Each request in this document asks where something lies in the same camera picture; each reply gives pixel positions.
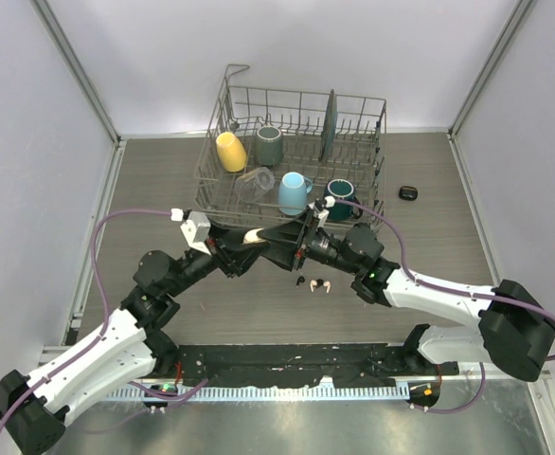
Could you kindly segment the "beige earbud charging case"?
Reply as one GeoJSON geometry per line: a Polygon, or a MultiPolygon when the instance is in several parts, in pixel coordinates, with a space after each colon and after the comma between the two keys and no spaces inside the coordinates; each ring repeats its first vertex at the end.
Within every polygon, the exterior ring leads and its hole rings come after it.
{"type": "Polygon", "coordinates": [[[261,237],[264,228],[255,228],[247,230],[242,238],[243,245],[256,245],[256,244],[267,244],[268,241],[261,237]]]}

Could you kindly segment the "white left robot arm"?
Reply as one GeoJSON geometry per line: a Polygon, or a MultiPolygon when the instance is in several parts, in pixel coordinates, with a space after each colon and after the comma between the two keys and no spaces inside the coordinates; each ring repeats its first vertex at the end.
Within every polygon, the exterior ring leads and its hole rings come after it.
{"type": "Polygon", "coordinates": [[[179,305],[175,297],[220,269],[240,276],[264,253],[256,233],[212,225],[182,227],[203,232],[188,240],[179,259],[152,250],[140,260],[135,286],[115,310],[105,308],[101,325],[53,360],[29,373],[12,370],[0,380],[0,431],[23,454],[43,454],[66,428],[115,388],[141,376],[169,376],[179,350],[164,331],[179,305]]]}

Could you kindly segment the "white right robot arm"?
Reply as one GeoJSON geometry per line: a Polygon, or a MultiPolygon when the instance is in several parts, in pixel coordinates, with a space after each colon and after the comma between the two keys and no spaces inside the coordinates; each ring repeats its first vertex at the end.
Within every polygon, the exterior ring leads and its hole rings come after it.
{"type": "Polygon", "coordinates": [[[538,379],[555,339],[555,320],[517,282],[473,286],[423,276],[383,258],[371,227],[358,223],[343,238],[327,233],[307,209],[291,222],[247,233],[267,246],[265,257],[292,270],[313,260],[349,273],[356,295],[369,304],[430,313],[454,324],[414,328],[402,351],[405,368],[426,373],[446,362],[487,362],[526,382],[538,379]]]}

